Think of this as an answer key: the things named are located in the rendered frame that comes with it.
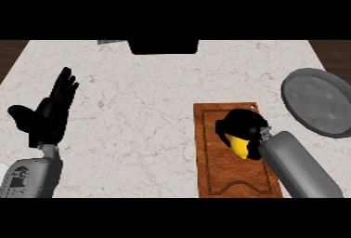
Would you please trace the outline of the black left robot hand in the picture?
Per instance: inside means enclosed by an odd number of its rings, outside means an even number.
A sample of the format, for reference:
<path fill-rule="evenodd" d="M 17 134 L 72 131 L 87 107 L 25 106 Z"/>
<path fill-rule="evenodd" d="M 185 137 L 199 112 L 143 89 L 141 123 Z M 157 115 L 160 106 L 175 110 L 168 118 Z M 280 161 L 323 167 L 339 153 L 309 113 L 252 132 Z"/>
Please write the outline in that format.
<path fill-rule="evenodd" d="M 65 67 L 48 96 L 41 100 L 36 109 L 22 105 L 8 107 L 8 114 L 20 131 L 29 134 L 29 147 L 38 148 L 44 144 L 56 145 L 65 136 L 67 125 L 67 111 L 78 88 L 70 68 Z"/>

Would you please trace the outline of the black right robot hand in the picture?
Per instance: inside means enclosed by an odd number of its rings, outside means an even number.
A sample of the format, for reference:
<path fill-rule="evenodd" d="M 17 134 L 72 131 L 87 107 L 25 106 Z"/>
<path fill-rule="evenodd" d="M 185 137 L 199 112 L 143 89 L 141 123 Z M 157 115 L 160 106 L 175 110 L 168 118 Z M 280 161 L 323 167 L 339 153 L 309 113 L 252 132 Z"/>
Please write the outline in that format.
<path fill-rule="evenodd" d="M 249 110 L 233 109 L 224 119 L 215 121 L 215 133 L 224 145 L 234 149 L 230 140 L 225 136 L 233 136 L 237 139 L 246 140 L 246 158 L 252 160 L 261 159 L 261 129 L 268 127 L 262 116 Z"/>

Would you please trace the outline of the yellow lemon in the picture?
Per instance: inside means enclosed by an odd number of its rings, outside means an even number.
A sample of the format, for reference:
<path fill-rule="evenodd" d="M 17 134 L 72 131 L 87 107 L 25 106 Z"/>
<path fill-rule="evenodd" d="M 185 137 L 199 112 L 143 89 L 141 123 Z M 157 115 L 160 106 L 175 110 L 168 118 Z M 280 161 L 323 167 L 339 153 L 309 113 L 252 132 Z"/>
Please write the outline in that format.
<path fill-rule="evenodd" d="M 247 140 L 240 139 L 237 137 L 230 137 L 230 149 L 233 153 L 241 158 L 247 158 Z"/>

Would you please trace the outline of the brown wooden cutting board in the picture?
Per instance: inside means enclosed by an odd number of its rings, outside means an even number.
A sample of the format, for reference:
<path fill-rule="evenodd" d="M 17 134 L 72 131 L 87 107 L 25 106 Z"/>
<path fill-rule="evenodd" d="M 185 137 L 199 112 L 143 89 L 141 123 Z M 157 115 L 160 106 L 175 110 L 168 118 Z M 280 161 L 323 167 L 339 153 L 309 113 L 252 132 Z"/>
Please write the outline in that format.
<path fill-rule="evenodd" d="M 259 111 L 255 102 L 193 104 L 199 196 L 281 198 L 280 182 L 264 159 L 237 157 L 215 134 L 215 121 L 234 108 Z"/>

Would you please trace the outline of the grey round pan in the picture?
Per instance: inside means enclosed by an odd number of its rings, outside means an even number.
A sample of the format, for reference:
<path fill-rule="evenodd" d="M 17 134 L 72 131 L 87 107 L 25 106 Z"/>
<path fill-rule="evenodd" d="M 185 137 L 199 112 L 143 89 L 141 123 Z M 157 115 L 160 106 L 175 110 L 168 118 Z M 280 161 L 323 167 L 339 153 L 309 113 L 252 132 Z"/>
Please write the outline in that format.
<path fill-rule="evenodd" d="M 351 85 L 333 73 L 295 70 L 283 79 L 281 99 L 308 130 L 333 139 L 351 137 Z"/>

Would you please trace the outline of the black appliance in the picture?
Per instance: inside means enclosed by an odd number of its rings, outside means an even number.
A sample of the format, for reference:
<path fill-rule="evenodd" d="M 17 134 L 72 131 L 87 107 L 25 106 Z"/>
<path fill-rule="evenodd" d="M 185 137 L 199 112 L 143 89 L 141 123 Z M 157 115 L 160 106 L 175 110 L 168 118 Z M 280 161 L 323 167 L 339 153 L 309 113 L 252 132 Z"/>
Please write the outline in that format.
<path fill-rule="evenodd" d="M 128 40 L 129 51 L 134 55 L 194 54 L 197 40 Z"/>

